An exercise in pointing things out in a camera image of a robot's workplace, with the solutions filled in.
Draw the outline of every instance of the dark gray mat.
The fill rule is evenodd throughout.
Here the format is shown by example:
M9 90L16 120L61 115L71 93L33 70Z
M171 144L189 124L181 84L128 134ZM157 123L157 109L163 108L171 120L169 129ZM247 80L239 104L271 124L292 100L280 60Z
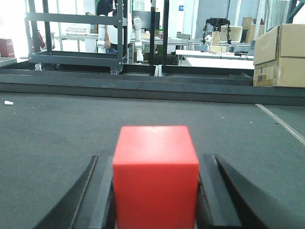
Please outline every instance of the dark gray mat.
M123 125L189 126L197 153L222 155L305 217L305 147L255 105L5 93L0 102L0 228L33 227L91 155L113 154Z
M290 126L305 136L305 107L304 106L272 106L266 105L271 112L284 119Z

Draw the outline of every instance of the red cube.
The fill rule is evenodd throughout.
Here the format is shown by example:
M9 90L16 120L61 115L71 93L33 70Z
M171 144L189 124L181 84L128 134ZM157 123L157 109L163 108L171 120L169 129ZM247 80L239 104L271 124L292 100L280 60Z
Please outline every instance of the red cube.
M123 127L113 159L118 228L194 228L198 177L186 126Z

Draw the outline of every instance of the plastic crate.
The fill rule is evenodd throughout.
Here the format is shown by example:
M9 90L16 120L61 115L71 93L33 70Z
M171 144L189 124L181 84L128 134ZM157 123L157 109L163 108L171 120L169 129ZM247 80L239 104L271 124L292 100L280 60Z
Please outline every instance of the plastic crate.
M62 31L69 34L89 34L91 25L80 23L62 23Z

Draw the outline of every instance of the stacked cardboard boxes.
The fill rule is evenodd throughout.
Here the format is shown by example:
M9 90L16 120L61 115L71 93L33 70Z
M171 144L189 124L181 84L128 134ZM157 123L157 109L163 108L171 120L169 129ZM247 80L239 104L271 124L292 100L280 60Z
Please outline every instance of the stacked cardboard boxes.
M305 87L305 24L282 24L259 37L254 86Z
M256 19L254 18L243 18L243 23L242 23L243 30L247 30L245 42L246 43L251 43L254 40L254 35L255 35L255 28L256 28ZM258 32L258 37L263 35L265 31L265 24L264 21L261 19L260 25L259 25L259 32Z

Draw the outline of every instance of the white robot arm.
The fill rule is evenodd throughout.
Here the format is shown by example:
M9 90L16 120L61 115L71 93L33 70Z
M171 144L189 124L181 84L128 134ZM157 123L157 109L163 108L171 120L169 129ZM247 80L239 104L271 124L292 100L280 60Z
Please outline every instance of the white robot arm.
M99 25L98 29L99 29L98 40L96 42L96 45L98 47L98 53L106 53L105 50L106 25Z
M141 37L141 28L142 28L142 22L141 18L136 16L133 18L133 27L134 27L134 33L135 33L135 49L137 51L137 62L142 63L144 61L143 53L142 53L142 37Z

